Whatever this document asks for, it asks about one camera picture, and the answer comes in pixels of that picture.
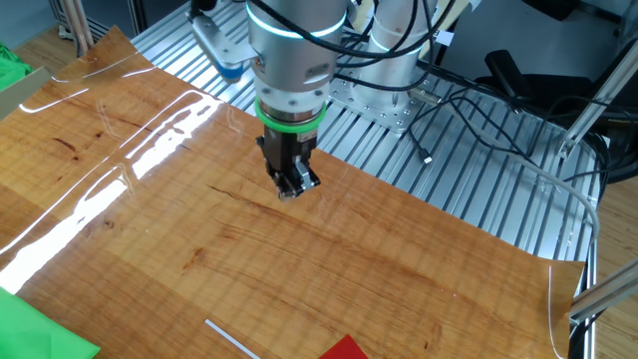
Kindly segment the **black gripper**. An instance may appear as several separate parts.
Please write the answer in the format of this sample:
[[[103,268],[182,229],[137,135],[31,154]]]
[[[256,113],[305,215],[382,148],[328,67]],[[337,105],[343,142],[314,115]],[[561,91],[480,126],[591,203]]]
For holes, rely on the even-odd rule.
[[[255,139],[279,198],[298,197],[321,183],[309,167],[311,153],[317,146],[317,135],[317,129],[283,133],[265,127],[263,136]]]

